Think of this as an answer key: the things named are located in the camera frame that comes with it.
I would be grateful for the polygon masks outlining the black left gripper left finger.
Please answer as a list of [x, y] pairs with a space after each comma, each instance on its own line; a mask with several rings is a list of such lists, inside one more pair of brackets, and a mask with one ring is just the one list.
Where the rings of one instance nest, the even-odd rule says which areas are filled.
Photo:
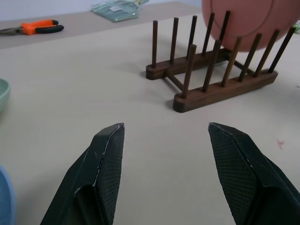
[[40, 225], [113, 225], [124, 138], [124, 123], [93, 137], [66, 172]]

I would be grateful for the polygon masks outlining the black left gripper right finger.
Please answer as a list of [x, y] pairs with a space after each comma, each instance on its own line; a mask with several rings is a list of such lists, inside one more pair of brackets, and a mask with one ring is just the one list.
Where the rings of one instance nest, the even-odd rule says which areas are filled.
[[215, 122], [208, 132], [236, 225], [300, 225], [300, 192], [250, 136]]

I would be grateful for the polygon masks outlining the dark wooden dish rack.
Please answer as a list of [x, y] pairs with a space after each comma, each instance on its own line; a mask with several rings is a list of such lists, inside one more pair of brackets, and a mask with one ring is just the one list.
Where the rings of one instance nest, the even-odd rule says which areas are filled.
[[242, 41], [241, 37], [236, 39], [232, 50], [221, 47], [230, 13], [230, 11], [226, 11], [219, 39], [215, 41], [213, 49], [207, 51], [215, 17], [215, 13], [210, 14], [201, 53], [196, 53], [197, 46], [193, 43], [197, 22], [197, 16], [194, 15], [191, 23], [187, 54], [185, 57], [180, 58], [175, 57], [179, 23], [179, 19], [175, 17], [172, 28], [170, 58], [162, 62], [157, 62], [158, 21], [153, 21], [152, 57], [151, 64], [146, 66], [146, 78], [149, 80], [168, 78], [180, 90], [180, 93], [176, 94], [173, 99], [173, 109], [176, 112], [185, 113], [260, 89], [274, 83], [277, 78], [278, 73], [275, 71], [275, 67], [296, 28], [289, 28], [271, 66], [268, 69], [263, 69], [279, 36], [279, 30], [275, 30], [256, 70], [253, 71], [249, 69], [249, 65], [258, 49], [262, 34], [256, 34], [245, 63], [239, 63], [236, 57]]

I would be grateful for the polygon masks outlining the blue plate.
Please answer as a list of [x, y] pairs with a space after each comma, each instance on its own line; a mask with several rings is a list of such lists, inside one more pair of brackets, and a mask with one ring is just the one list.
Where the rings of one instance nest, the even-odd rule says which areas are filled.
[[0, 225], [15, 225], [15, 192], [10, 177], [0, 165]]

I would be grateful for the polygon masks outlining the pink plate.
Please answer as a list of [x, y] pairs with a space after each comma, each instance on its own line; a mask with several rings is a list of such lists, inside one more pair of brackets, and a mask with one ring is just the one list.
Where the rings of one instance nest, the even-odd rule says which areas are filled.
[[258, 33], [262, 34], [258, 49], [267, 46], [273, 32], [280, 40], [300, 18], [300, 0], [202, 0], [204, 23], [214, 13], [211, 37], [219, 39], [226, 12], [230, 12], [222, 45], [231, 50], [241, 37], [240, 52], [248, 52]]

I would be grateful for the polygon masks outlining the orange and black pliers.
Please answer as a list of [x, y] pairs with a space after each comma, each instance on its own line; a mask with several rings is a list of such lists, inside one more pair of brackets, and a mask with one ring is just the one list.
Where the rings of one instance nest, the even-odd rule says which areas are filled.
[[64, 30], [64, 26], [56, 20], [42, 20], [31, 23], [22, 23], [19, 27], [0, 30], [1, 36], [51, 34]]

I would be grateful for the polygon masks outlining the clear plastic bag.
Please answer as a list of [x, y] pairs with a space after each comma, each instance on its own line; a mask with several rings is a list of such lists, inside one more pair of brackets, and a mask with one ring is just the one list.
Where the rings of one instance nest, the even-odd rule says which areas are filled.
[[149, 0], [109, 0], [94, 5], [91, 12], [113, 23], [137, 19], [140, 6]]

